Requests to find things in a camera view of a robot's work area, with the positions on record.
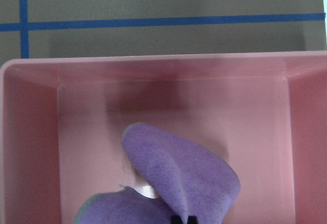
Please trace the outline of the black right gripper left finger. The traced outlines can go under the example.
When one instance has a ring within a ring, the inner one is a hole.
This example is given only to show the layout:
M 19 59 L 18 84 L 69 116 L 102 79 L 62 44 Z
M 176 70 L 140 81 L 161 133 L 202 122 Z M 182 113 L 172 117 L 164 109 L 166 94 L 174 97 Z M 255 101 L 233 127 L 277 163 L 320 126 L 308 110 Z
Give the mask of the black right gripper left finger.
M 170 218 L 170 224 L 182 224 L 182 219 L 178 215 L 173 215 Z

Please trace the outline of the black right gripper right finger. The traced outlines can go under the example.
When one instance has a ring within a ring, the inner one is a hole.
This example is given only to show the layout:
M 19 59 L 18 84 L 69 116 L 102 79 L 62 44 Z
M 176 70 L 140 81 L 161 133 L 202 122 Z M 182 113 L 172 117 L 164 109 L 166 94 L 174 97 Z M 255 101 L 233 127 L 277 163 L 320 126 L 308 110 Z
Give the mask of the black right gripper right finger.
M 197 224 L 197 217 L 196 216 L 188 216 L 187 224 Z

